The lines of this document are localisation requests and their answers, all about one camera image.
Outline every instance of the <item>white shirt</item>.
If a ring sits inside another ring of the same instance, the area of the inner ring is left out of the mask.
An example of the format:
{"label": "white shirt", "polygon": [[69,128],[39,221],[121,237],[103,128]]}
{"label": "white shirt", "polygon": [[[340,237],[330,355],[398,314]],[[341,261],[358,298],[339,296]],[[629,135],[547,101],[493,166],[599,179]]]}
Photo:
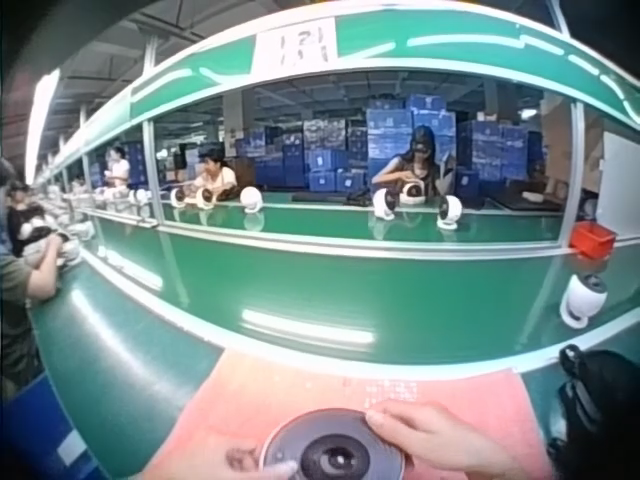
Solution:
{"label": "white shirt", "polygon": [[122,187],[122,186],[126,186],[129,180],[129,169],[131,167],[129,166],[129,162],[127,160],[120,159],[117,162],[115,162],[112,166],[111,166],[111,175],[114,177],[121,177],[121,178],[126,178],[126,181],[123,180],[115,180],[114,181],[114,186],[116,187]]}
{"label": "white shirt", "polygon": [[206,172],[202,173],[198,178],[193,181],[193,186],[196,188],[209,188],[215,190],[223,185],[230,183],[231,185],[237,185],[236,172],[229,167],[222,167],[220,175],[215,180],[211,180],[211,177]]}

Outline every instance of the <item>red container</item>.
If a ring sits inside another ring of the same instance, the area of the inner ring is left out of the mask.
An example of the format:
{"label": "red container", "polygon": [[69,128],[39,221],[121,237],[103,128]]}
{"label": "red container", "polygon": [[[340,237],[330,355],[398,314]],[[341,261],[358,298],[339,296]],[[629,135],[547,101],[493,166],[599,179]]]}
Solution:
{"label": "red container", "polygon": [[569,246],[585,257],[607,258],[613,251],[616,234],[596,222],[577,222],[571,232]]}

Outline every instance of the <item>white wall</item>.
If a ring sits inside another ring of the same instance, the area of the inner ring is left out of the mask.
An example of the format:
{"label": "white wall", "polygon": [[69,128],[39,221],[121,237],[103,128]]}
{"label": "white wall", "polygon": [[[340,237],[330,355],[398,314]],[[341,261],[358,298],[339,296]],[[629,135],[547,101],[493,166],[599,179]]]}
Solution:
{"label": "white wall", "polygon": [[640,235],[640,144],[608,131],[596,218],[619,237]]}

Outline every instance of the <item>paper sign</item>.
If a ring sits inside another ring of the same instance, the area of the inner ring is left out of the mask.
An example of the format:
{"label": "paper sign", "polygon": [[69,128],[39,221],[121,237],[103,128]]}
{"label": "paper sign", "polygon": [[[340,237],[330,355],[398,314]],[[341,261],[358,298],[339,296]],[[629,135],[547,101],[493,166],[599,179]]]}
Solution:
{"label": "paper sign", "polygon": [[251,73],[321,70],[337,58],[335,20],[323,18],[256,35]]}

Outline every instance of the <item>ceiling light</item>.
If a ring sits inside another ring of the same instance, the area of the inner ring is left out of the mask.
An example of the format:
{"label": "ceiling light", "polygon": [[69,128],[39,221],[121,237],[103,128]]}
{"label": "ceiling light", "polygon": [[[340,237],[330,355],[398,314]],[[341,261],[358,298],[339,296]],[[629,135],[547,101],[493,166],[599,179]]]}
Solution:
{"label": "ceiling light", "polygon": [[538,114],[538,110],[535,108],[523,108],[520,110],[520,118],[528,120],[531,117],[535,117]]}
{"label": "ceiling light", "polygon": [[36,165],[38,163],[38,151],[40,150],[40,140],[44,123],[49,113],[49,106],[53,94],[60,80],[60,69],[56,69],[49,75],[45,75],[36,85],[33,95],[33,106],[29,116],[29,130],[27,133],[27,148],[24,160],[25,182],[28,185],[33,183],[36,176]]}

